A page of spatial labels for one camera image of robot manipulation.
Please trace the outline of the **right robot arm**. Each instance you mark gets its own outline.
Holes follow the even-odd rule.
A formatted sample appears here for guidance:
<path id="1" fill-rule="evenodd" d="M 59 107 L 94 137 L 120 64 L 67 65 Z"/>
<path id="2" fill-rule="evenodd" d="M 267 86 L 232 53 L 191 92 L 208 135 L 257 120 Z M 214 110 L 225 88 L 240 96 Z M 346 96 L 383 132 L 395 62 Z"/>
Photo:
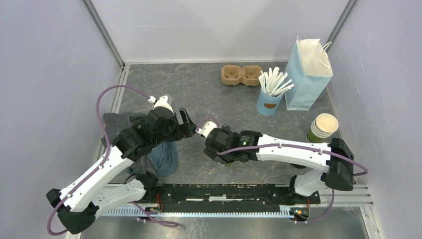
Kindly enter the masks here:
<path id="1" fill-rule="evenodd" d="M 284 140 L 256 131 L 235 132 L 230 126 L 211 121 L 197 130 L 205 139 L 204 153 L 215 162 L 278 161 L 310 168 L 295 176 L 287 190 L 293 203 L 325 188 L 352 191 L 354 187 L 353 153 L 344 140 L 333 138 L 330 143 L 305 143 Z"/>

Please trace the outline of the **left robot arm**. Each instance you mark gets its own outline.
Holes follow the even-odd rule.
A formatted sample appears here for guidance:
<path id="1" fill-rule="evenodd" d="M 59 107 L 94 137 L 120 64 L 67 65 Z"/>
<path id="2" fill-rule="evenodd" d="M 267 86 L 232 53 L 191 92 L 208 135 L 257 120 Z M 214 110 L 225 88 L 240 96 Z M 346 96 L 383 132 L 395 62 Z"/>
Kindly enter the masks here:
<path id="1" fill-rule="evenodd" d="M 179 109 L 183 122 L 165 107 L 156 107 L 148 114 L 133 119 L 106 152 L 82 176 L 69 186 L 51 189 L 46 197 L 66 232 L 78 234 L 90 227 L 103 213 L 130 202 L 150 203 L 156 198 L 158 178 L 151 172 L 136 174 L 123 186 L 105 194 L 102 189 L 111 179 L 149 154 L 163 142 L 175 142 L 194 136 L 197 126 L 184 108 Z"/>

